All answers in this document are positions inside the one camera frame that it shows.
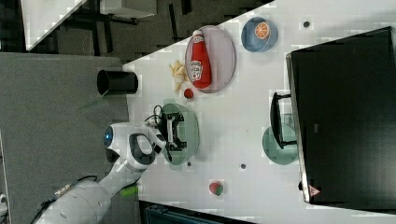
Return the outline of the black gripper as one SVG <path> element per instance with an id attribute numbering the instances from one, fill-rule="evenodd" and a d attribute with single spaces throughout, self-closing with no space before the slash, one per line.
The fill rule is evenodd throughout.
<path id="1" fill-rule="evenodd" d="M 177 140 L 177 125 L 183 120 L 183 115 L 178 112 L 160 115 L 158 127 L 165 140 L 166 150 L 181 151 L 187 147 L 186 142 L 178 142 Z"/>

